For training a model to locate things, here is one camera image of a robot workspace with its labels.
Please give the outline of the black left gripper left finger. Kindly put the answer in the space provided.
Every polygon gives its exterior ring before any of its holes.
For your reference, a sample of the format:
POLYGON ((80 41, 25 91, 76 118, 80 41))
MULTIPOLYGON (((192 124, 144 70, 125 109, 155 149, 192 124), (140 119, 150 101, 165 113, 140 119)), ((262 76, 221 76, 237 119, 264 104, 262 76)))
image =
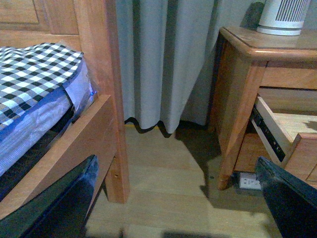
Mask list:
POLYGON ((91 155, 0 221, 2 238, 77 238, 89 210, 99 162, 91 155))

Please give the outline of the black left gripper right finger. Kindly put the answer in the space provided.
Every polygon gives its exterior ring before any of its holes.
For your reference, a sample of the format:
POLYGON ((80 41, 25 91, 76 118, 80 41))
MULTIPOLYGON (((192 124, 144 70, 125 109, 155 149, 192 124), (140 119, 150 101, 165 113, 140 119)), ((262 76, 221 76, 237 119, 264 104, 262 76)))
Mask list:
POLYGON ((282 237, 315 238, 317 189, 262 156, 255 171, 282 237))

